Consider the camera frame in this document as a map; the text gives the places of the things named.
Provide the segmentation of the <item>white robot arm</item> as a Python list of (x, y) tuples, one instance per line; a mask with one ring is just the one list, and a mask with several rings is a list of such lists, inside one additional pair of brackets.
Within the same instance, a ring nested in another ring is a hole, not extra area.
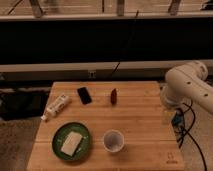
[(189, 98), (213, 115), (213, 87), (205, 80), (208, 69), (201, 61), (176, 66), (165, 74), (166, 85), (160, 93), (162, 104), (168, 109), (178, 108)]

